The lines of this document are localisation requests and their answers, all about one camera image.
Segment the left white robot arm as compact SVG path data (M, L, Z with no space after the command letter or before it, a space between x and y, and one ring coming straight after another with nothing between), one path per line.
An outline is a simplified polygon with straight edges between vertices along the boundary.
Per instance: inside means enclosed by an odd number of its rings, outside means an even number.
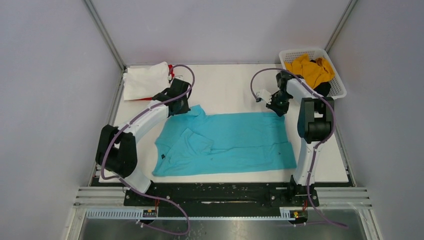
M146 109L131 120L118 126L110 124L101 129L95 161L101 171L112 172L123 181L144 206L152 204L155 192L151 180L138 166L137 144L153 127L167 118L190 111L188 99L192 85L174 78L170 87L157 93Z

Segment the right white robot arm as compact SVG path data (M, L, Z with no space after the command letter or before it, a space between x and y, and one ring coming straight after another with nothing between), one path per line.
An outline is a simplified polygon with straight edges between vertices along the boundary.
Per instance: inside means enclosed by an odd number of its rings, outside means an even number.
M334 99L312 90L306 81L287 70L276 75L279 90L267 98L266 107L279 117L289 110L289 100L299 103L297 133L301 147L297 167L285 193L293 206L301 205L314 192L315 171L323 144L333 135Z

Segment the turquoise t-shirt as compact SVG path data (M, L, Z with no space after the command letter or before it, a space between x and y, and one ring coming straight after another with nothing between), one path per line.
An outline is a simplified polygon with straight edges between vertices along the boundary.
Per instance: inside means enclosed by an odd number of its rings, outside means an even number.
M156 177L294 169L285 118L273 112L207 115L200 105L170 117L155 141Z

